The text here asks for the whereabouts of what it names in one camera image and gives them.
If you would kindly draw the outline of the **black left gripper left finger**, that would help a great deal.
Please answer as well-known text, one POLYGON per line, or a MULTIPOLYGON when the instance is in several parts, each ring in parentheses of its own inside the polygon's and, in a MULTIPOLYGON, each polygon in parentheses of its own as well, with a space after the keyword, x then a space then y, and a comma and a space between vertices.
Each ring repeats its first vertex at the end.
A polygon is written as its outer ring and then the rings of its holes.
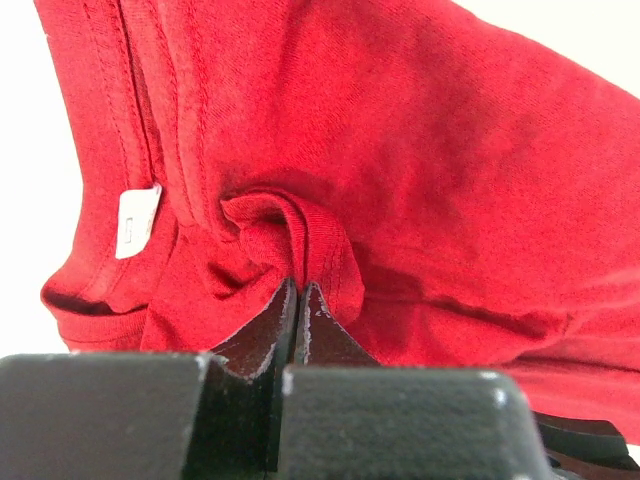
POLYGON ((1 361, 5 479, 264 479, 278 465, 291 280, 211 351, 1 361))

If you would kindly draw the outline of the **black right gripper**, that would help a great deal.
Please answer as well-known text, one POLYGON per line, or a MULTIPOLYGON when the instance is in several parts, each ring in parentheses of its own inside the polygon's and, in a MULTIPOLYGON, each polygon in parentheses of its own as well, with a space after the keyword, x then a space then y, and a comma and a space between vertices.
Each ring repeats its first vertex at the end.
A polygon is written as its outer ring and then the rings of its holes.
POLYGON ((639 480, 639 464, 610 422, 534 413, 556 479, 639 480))

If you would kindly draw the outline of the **dark red t shirt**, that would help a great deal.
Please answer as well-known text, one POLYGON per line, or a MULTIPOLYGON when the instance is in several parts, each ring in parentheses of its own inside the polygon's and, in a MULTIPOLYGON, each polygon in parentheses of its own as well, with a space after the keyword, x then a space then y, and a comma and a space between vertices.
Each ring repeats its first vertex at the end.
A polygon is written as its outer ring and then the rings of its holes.
POLYGON ((205 351, 286 278, 384 365, 639 440, 639 102, 450 1, 40 1, 80 351, 205 351))

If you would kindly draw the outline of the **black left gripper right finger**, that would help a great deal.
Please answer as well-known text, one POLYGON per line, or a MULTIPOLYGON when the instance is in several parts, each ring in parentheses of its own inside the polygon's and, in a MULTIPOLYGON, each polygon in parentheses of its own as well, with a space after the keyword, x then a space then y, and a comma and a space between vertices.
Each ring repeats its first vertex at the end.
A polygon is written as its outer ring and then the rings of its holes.
POLYGON ((528 401, 486 369, 387 368, 317 285, 282 375, 282 479, 549 479, 528 401))

